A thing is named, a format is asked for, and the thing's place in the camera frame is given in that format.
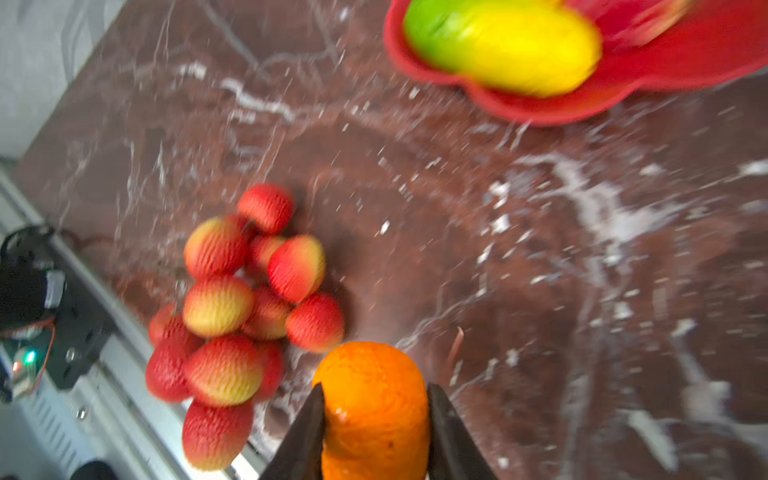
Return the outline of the green yellow fake mango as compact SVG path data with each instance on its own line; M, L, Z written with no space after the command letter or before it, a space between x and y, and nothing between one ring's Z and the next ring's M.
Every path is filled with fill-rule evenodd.
M602 58L597 27L560 1L413 1L403 34L436 70L538 98L577 89Z

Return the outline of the orange fake tangerine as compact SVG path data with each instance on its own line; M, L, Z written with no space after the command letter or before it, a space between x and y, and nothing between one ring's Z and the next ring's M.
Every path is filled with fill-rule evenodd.
M431 440L425 380L382 343L349 342L319 364L325 398L325 479L424 479Z

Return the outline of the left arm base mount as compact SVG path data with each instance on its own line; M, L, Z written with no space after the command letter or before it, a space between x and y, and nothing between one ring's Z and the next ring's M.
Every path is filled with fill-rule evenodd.
M48 225L30 225L2 240L1 339L50 341L43 377L70 390L99 359L115 326L55 248L57 236Z

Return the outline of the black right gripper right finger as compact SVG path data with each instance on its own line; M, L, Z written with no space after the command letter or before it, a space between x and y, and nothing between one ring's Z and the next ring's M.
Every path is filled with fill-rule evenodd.
M428 476L431 480L496 480L443 388L427 386L430 418Z

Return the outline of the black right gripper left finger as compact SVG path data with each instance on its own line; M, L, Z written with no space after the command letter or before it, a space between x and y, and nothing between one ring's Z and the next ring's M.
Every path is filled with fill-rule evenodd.
M322 480L325 396L316 384L260 480Z

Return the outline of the red fake lychee bunch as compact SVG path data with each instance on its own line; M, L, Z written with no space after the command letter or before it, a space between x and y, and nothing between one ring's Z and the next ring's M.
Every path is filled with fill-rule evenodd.
M256 406L283 381L286 345L325 353L344 338L342 308L320 290L321 242L284 236L294 211L288 191L261 183L234 214L201 223L183 252L192 288L150 321L145 384L162 401L188 403L182 451L196 470L225 469L240 454Z

